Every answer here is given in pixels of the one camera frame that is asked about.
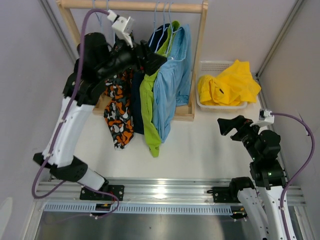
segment wooden base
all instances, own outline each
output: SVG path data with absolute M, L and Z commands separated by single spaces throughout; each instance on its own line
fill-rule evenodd
M 102 94 L 98 103 L 93 109 L 93 114 L 104 115 L 104 111 L 108 103 L 110 103 L 111 97 Z M 195 100 L 190 101 L 189 105 L 177 106 L 173 120 L 192 122 L 195 119 Z

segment light blue garment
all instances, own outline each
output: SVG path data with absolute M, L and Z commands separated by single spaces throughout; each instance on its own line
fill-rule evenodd
M 168 61 L 158 72 L 153 86 L 152 122 L 164 143 L 176 106 L 187 105 L 191 87 L 191 35 L 189 25 L 179 27 Z

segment orange and black patterned clothing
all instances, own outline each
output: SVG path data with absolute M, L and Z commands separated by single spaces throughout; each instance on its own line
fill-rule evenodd
M 134 122 L 131 110 L 131 85 L 134 71 L 127 69 L 114 78 L 106 80 L 105 94 L 112 98 L 105 107 L 104 119 L 110 129 L 114 148 L 124 149 L 134 137 Z

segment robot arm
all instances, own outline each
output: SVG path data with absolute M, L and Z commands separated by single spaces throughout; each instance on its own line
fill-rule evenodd
M 286 185 L 284 170 L 277 160 L 280 151 L 280 136 L 271 130 L 263 130 L 260 127 L 273 124 L 274 116 L 267 109 L 262 109 L 259 121 L 253 123 L 251 119 L 237 116 L 234 119 L 218 119 L 221 135 L 227 135 L 232 129 L 237 132 L 231 139 L 240 141 L 247 149 L 253 162 L 250 163 L 249 177 L 233 178 L 229 187 L 213 187 L 214 202 L 226 200 L 228 203 L 242 203 L 249 219 L 251 219 L 255 235 L 259 240 L 287 240 L 287 228 L 290 238 L 295 239 L 295 233 L 290 219 L 287 196 L 284 195 L 283 208 L 280 207 L 280 199 Z M 258 199 L 257 192 L 264 203 L 264 209 Z
M 166 57 L 160 56 L 149 49 L 145 41 L 137 44 L 132 41 L 130 32 L 133 20 L 116 15 L 108 11 L 108 19 L 113 22 L 112 28 L 118 36 L 115 45 L 109 49 L 105 36 L 94 32 L 84 37 L 84 57 L 81 71 L 81 80 L 75 99 L 68 110 L 65 118 L 63 115 L 74 92 L 79 59 L 74 65 L 73 73 L 68 77 L 63 89 L 64 98 L 58 122 L 54 133 L 61 127 L 54 146 L 52 145 L 54 135 L 43 152 L 36 153 L 33 160 L 42 165 L 47 157 L 49 160 L 46 168 L 56 178 L 78 182 L 93 190 L 105 192 L 108 181 L 88 165 L 74 156 L 78 138 L 87 118 L 94 106 L 98 103 L 100 95 L 105 91 L 105 80 L 113 78 L 128 68 L 142 71 L 148 75 L 154 74 L 159 67 L 167 61 Z

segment white table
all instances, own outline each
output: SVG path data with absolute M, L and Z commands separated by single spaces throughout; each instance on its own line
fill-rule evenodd
M 172 121 L 160 146 L 159 157 L 149 152 L 143 135 L 135 134 L 123 150 L 115 150 L 103 116 L 91 114 L 75 149 L 75 155 L 104 177 L 231 179 L 250 177 L 252 162 L 241 142 L 221 136 L 218 118 L 243 115 L 258 120 L 259 102 L 230 112 L 203 112 L 197 106 L 193 122 Z

